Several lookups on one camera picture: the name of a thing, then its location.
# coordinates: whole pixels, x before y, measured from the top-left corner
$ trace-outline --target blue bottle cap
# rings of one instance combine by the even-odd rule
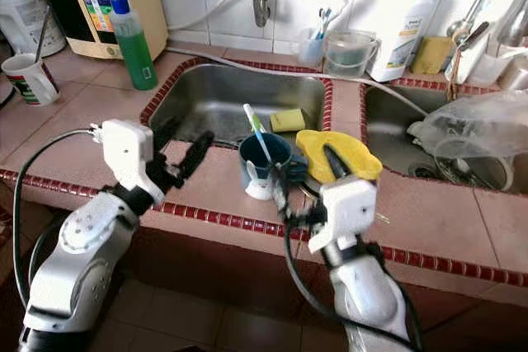
[[[110,0],[110,3],[115,14],[126,14],[130,11],[128,0]]]

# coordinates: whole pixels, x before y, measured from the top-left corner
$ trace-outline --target coffee mug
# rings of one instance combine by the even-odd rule
[[[2,70],[28,105],[48,105],[59,98],[59,89],[48,68],[42,59],[35,62],[34,54],[19,54],[6,59]]]
[[[264,133],[262,137],[273,162],[280,163],[285,170],[287,180],[303,181],[308,170],[308,160],[299,154],[293,154],[290,145],[281,136]],[[271,199],[271,165],[255,135],[240,143],[238,155],[244,191],[255,199]]]

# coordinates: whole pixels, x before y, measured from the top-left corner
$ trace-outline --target clear plastic bag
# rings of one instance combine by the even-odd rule
[[[408,133],[435,157],[514,157],[528,152],[528,91],[469,96],[442,106]]]

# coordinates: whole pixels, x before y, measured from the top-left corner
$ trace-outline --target kitchen counter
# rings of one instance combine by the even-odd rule
[[[209,54],[254,62],[298,67],[295,58],[278,54],[178,44]],[[31,108],[16,96],[0,110],[0,180],[12,187],[23,162],[46,140],[64,131],[111,118],[140,120],[177,78],[177,67],[192,57],[165,52],[155,62],[158,87],[150,92],[131,88],[121,62],[87,59],[63,50],[45,60],[59,84],[60,99]],[[0,77],[0,84],[8,84]],[[406,75],[396,85],[442,89],[443,77]],[[325,121],[332,130],[357,138],[365,132],[362,86],[332,80]],[[463,92],[487,90],[462,87]],[[170,142],[164,149],[177,162],[187,143]],[[101,145],[89,138],[67,139],[45,152],[29,171],[24,199],[75,209],[103,185],[115,182],[102,158]],[[142,224],[257,251],[282,255],[282,227],[272,202],[247,196],[239,186],[238,154],[212,148],[195,175],[181,190],[171,190],[160,207],[149,210]],[[294,206],[309,204],[300,190]],[[376,222],[365,239],[384,248],[388,267],[403,281],[528,307],[528,199],[486,190],[415,179],[383,170],[377,211],[389,224]],[[301,260],[322,262],[310,255],[306,233],[292,244]]]

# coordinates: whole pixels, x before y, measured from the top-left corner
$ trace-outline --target sink basin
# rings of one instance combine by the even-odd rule
[[[307,129],[323,125],[323,83],[311,77],[283,77],[250,72],[216,63],[187,69],[177,79],[150,119],[156,133],[172,124],[171,138],[194,141],[202,132],[214,132],[215,142],[234,145],[252,131],[242,108],[251,104],[270,131],[270,116],[301,108]],[[295,133],[282,134],[295,141]]]
[[[446,103],[443,91],[420,88],[392,87],[427,112],[438,109]],[[374,87],[365,92],[365,115],[367,141],[370,151],[389,169],[404,175],[445,179],[437,168],[434,157],[425,153],[413,143],[413,137],[407,134],[407,128],[423,116],[395,97]],[[506,184],[504,167],[496,158],[465,158],[470,168],[480,179],[483,187],[497,189]],[[509,192],[528,192],[528,156],[520,155],[511,161],[513,182]]]
[[[425,111],[433,111],[446,103],[442,91],[391,87]],[[365,93],[367,139],[371,152],[382,163],[404,175],[440,178],[435,160],[413,144],[407,128],[423,116],[393,96],[369,87]]]

